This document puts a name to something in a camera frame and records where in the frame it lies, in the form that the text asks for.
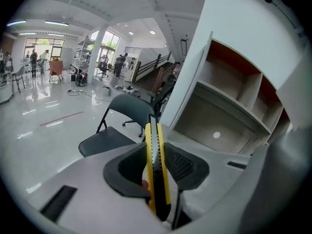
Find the circular hole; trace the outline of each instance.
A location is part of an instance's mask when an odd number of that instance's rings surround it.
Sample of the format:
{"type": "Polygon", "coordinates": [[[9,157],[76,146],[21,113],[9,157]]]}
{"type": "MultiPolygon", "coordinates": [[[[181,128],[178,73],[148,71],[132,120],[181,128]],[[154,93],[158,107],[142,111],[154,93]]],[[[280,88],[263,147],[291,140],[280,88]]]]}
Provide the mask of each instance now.
{"type": "Polygon", "coordinates": [[[219,138],[221,136],[221,133],[220,132],[215,132],[214,133],[214,138],[219,138]]]}

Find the black railing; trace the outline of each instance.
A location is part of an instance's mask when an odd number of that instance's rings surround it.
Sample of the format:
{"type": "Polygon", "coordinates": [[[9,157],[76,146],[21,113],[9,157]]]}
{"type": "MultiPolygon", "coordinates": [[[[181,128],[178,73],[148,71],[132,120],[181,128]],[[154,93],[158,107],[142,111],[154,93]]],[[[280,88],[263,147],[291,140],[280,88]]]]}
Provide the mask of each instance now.
{"type": "Polygon", "coordinates": [[[129,54],[140,54],[141,48],[134,48],[134,47],[126,47],[125,53],[129,54]]]}
{"type": "Polygon", "coordinates": [[[164,57],[161,57],[161,54],[159,54],[157,59],[152,60],[149,63],[144,64],[143,66],[141,66],[141,62],[138,61],[137,65],[136,65],[136,70],[135,70],[135,72],[134,72],[134,74],[132,76],[132,81],[131,82],[132,83],[136,82],[138,75],[141,75],[142,73],[144,73],[144,72],[146,72],[148,70],[156,69],[160,62],[163,62],[165,60],[168,61],[169,58],[170,58],[170,55],[171,55],[171,52],[168,55],[164,56],[164,57]]]}

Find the yellow utility knife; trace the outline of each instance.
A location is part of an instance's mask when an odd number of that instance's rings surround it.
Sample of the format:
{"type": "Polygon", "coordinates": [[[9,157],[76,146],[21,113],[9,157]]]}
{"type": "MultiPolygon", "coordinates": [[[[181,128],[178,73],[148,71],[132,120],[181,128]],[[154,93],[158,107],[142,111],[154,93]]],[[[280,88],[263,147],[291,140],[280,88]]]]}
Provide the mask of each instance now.
{"type": "Polygon", "coordinates": [[[147,152],[147,179],[151,193],[149,207],[165,221],[171,209],[167,168],[165,165],[164,140],[161,125],[157,117],[148,115],[149,123],[145,127],[147,152]]]}

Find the person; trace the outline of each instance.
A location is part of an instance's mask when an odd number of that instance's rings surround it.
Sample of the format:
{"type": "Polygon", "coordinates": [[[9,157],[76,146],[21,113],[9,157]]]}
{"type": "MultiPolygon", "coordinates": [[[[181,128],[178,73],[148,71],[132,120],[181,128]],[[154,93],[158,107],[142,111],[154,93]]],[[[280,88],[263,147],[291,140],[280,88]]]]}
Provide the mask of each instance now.
{"type": "Polygon", "coordinates": [[[174,74],[176,79],[179,77],[180,72],[181,72],[181,63],[179,61],[177,61],[175,63],[175,68],[173,70],[173,74],[174,74]]]}
{"type": "Polygon", "coordinates": [[[40,74],[44,74],[44,61],[47,60],[47,55],[49,54],[49,50],[45,50],[41,55],[40,55],[40,74]]]}
{"type": "Polygon", "coordinates": [[[35,49],[33,49],[32,54],[30,55],[30,62],[31,62],[31,77],[36,77],[36,68],[37,68],[37,58],[38,55],[35,52],[35,49]]]}
{"type": "Polygon", "coordinates": [[[120,58],[122,57],[122,55],[119,55],[119,57],[116,58],[115,60],[115,66],[114,66],[114,74],[116,73],[117,67],[118,67],[118,63],[120,58]]]}
{"type": "Polygon", "coordinates": [[[124,56],[122,56],[120,59],[119,59],[119,64],[117,66],[117,69],[116,69],[116,77],[119,77],[120,75],[120,72],[121,72],[121,69],[122,69],[122,66],[124,65],[125,61],[126,61],[126,57],[128,56],[128,53],[126,53],[124,56]]]}

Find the black folding chair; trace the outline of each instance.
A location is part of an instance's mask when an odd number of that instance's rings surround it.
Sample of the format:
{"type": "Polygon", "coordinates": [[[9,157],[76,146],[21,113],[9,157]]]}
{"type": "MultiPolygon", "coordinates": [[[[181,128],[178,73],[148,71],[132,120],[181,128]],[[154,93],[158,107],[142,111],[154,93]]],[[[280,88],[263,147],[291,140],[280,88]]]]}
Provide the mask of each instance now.
{"type": "Polygon", "coordinates": [[[109,104],[97,128],[97,133],[79,144],[78,149],[84,157],[135,143],[115,128],[107,127],[105,117],[109,110],[128,116],[133,122],[138,123],[141,128],[145,128],[148,123],[148,114],[154,114],[153,108],[146,101],[129,94],[116,96],[109,104]],[[105,129],[100,131],[102,124],[104,124],[105,129]]]}
{"type": "MultiPolygon", "coordinates": [[[[155,115],[157,117],[160,117],[161,106],[164,103],[165,98],[172,92],[173,88],[174,88],[174,85],[171,82],[166,82],[157,96],[152,95],[152,94],[147,94],[148,96],[151,97],[149,104],[153,108],[155,115]]],[[[135,121],[133,120],[125,121],[122,124],[122,126],[125,126],[127,123],[133,123],[133,122],[135,121]]],[[[141,133],[138,136],[141,138],[142,135],[143,135],[143,128],[141,128],[141,133]]]]}
{"type": "Polygon", "coordinates": [[[17,72],[12,74],[12,91],[13,91],[13,83],[16,81],[16,84],[18,85],[18,90],[20,92],[20,86],[19,86],[19,80],[21,79],[23,82],[23,86],[25,87],[24,79],[23,79],[23,74],[24,74],[24,66],[22,66],[17,72]]]}

